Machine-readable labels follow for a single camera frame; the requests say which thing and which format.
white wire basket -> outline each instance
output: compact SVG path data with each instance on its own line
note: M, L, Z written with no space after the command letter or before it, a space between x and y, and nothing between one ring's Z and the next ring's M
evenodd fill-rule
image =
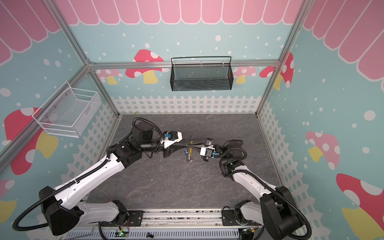
M51 135L80 137L99 109L101 99L98 92L72 88L69 83L44 111L40 112L48 99L32 117Z

black mesh basket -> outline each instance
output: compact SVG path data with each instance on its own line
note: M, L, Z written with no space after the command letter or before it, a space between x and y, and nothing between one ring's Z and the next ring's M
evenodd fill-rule
M231 57L171 58L172 91L231 90Z

gray tabletop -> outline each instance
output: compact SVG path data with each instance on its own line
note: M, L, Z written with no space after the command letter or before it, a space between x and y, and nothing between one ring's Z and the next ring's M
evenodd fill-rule
M137 115L123 115L113 142L131 129ZM207 137L222 145L230 139L242 139L248 157L247 167L265 181L280 186L280 181L254 114L154 114L140 115L154 122L161 131L179 131L194 143ZM203 161L192 152L187 162L184 151L168 158L158 153L149 159L143 154L127 169L113 175L91 191L88 202L120 200L129 209L233 207L244 199L257 202L242 185L224 178L218 159Z

wire basket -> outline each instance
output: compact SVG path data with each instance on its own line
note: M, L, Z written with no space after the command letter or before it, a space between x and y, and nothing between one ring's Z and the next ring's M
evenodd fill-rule
M43 105L32 117L46 133L80 137L99 109L101 99L98 92L69 86L40 112Z
M230 56L171 58L172 91L231 90Z

robotic arm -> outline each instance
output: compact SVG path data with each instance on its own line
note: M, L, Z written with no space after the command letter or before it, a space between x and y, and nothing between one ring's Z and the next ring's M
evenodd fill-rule
M153 132L159 134L158 139L153 139ZM81 199L99 184L112 175L129 167L141 159L142 153L149 158L153 154L163 152L163 157L168 157L176 150L185 149L185 145L174 145L182 141L182 133L177 131L161 132L149 120L135 118L132 122L130 133L116 144L107 148L107 154L92 167L84 171L79 177L56 188L45 187L39 191L39 201L25 210L12 227L16 231L28 231L49 226L53 235L61 235L71 230L76 225L95 222L109 222L116 226L127 224L130 216L125 206L118 200L104 204L83 204ZM235 209L237 222L248 220L257 222L266 227L273 239L282 239L303 225L304 215L297 209L293 198L285 187L276 188L253 174L242 162L247 153L241 148L241 140L230 140L220 147L212 144L212 139L207 139L205 144L189 144L187 150L194 149L199 152L203 160L221 158L220 169L224 177L243 185L261 203L251 201L242 202ZM42 213L47 223L30 227L21 227L19 222L34 208L41 205ZM311 235L309 223L307 234L297 236L308 239Z

